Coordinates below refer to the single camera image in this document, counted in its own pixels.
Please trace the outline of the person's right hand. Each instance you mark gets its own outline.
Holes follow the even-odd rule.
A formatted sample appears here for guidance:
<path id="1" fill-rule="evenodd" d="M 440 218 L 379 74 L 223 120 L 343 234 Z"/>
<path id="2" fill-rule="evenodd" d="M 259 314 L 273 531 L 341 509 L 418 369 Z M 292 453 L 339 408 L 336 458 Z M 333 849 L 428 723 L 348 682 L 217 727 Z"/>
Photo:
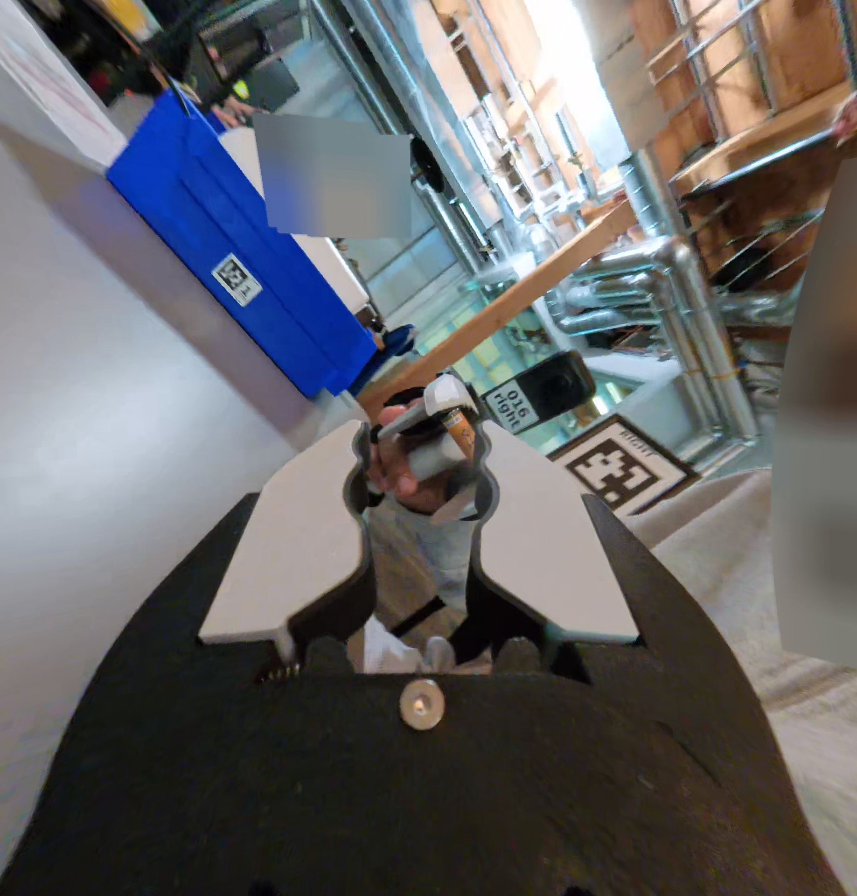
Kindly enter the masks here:
<path id="1" fill-rule="evenodd" d="M 376 489 L 408 511 L 423 516 L 438 512 L 448 500 L 449 473 L 418 481 L 412 473 L 410 454 L 429 435 L 397 434 L 370 446 L 368 477 Z"/>

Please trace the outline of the person's right forearm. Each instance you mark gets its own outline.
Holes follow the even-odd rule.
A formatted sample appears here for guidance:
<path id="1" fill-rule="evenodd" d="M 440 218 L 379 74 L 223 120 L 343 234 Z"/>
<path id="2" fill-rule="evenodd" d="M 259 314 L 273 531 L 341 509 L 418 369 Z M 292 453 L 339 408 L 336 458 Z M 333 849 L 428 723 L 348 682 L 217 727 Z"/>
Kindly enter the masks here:
<path id="1" fill-rule="evenodd" d="M 425 562 L 436 596 L 442 604 L 462 615 L 466 611 L 466 585 L 474 521 L 431 525 L 429 516 L 408 511 L 393 497 L 381 493 L 389 503 L 387 522 L 409 540 Z M 476 625 L 464 617 L 448 638 L 430 638 L 422 651 L 405 645 L 372 616 L 364 628 L 363 646 L 357 655 L 358 671 L 365 674 L 445 673 L 468 667 L 488 651 L 479 644 Z"/>

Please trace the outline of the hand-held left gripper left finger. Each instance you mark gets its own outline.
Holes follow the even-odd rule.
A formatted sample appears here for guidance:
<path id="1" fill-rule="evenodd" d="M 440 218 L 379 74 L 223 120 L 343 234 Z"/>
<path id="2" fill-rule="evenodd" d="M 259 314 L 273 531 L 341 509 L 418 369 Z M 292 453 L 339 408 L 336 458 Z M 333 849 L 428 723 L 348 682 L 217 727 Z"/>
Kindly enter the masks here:
<path id="1" fill-rule="evenodd" d="M 367 522 L 370 429 L 348 421 L 266 483 L 199 630 L 204 645 L 269 643 L 284 666 L 332 637 L 364 651 L 376 610 Z"/>

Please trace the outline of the white paper sheets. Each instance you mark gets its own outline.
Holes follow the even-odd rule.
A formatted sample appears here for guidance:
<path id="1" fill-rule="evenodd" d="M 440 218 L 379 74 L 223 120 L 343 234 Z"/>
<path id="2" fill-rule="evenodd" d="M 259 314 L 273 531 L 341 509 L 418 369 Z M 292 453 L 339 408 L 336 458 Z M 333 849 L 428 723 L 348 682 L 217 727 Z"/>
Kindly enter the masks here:
<path id="1" fill-rule="evenodd" d="M 103 103 L 16 2 L 0 2 L 0 124 L 98 170 L 127 143 Z"/>

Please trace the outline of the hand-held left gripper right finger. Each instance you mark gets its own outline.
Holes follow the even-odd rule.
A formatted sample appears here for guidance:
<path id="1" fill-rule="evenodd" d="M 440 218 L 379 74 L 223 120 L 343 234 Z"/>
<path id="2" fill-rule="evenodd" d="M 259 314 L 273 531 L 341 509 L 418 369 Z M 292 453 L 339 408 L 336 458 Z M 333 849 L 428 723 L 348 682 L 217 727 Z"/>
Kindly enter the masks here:
<path id="1" fill-rule="evenodd" d="M 640 631 L 577 481 L 500 425 L 478 425 L 478 515 L 466 616 L 451 636 L 459 664 L 510 639 L 635 644 Z"/>

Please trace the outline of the blue plastic bin with tag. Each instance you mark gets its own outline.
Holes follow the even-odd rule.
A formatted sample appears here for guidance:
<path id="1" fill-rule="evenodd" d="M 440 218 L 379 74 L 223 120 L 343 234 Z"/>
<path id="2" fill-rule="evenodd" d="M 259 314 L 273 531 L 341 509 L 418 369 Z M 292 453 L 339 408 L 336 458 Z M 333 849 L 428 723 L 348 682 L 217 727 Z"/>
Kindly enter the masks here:
<path id="1" fill-rule="evenodd" d="M 219 135 L 165 92 L 109 183 L 307 398 L 353 392 L 378 347 L 356 314 L 367 293 L 328 238 L 271 227 L 251 129 Z"/>

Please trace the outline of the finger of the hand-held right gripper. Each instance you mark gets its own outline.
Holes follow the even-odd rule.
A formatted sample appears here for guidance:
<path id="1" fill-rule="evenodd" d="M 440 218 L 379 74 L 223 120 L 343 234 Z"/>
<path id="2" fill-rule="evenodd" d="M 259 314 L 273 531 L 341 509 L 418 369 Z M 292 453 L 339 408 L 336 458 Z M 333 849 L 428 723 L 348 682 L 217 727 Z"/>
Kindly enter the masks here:
<path id="1" fill-rule="evenodd" d="M 479 403 L 473 390 L 457 375 L 443 374 L 424 387 L 419 398 L 407 405 L 400 417 L 376 429 L 376 442 L 395 437 L 426 440 L 448 429 L 455 419 L 468 424 L 480 416 Z"/>
<path id="2" fill-rule="evenodd" d="M 425 442 L 409 454 L 416 480 L 423 484 L 437 477 L 445 479 L 445 499 L 430 516 L 431 525 L 455 521 L 481 521 L 495 509 L 495 479 L 490 473 L 492 444 L 479 437 L 474 456 L 469 459 L 451 437 Z"/>

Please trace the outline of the small orange tube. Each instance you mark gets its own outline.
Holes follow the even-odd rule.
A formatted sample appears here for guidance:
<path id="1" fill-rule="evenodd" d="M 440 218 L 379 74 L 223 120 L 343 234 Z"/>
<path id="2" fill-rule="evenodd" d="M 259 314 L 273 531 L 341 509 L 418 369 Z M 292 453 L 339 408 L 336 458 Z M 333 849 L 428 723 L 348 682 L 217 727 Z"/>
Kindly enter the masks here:
<path id="1" fill-rule="evenodd" d="M 453 442 L 460 449 L 463 457 L 469 463 L 475 454 L 475 430 L 466 411 L 462 408 L 452 408 L 442 414 L 442 423 Z"/>

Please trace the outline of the wooden beam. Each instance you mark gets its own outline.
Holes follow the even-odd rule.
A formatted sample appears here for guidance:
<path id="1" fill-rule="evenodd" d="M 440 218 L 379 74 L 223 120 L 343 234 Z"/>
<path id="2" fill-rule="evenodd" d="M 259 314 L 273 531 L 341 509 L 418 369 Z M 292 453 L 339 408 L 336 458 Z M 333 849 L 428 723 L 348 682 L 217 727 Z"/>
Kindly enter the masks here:
<path id="1" fill-rule="evenodd" d="M 633 208 L 624 192 L 619 192 L 613 201 L 595 213 L 585 230 L 557 249 L 524 279 L 508 288 L 501 297 L 456 329 L 434 349 L 414 361 L 397 365 L 388 375 L 367 386 L 357 397 L 367 418 L 377 420 L 385 402 L 395 393 L 427 385 L 435 375 L 458 363 L 572 275 L 580 265 L 601 255 L 636 224 Z"/>

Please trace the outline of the silver metal duct pipes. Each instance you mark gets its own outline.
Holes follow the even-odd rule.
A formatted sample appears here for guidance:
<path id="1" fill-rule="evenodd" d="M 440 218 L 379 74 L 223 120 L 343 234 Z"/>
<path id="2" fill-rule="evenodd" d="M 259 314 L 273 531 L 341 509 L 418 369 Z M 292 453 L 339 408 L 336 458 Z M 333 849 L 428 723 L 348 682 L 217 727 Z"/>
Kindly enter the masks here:
<path id="1" fill-rule="evenodd" d="M 691 414 L 710 441 L 758 441 L 758 421 L 723 320 L 685 239 L 649 238 L 605 252 L 572 277 L 571 289 L 579 288 L 579 296 L 557 287 L 546 297 L 559 331 L 586 335 L 652 320 L 681 367 Z"/>

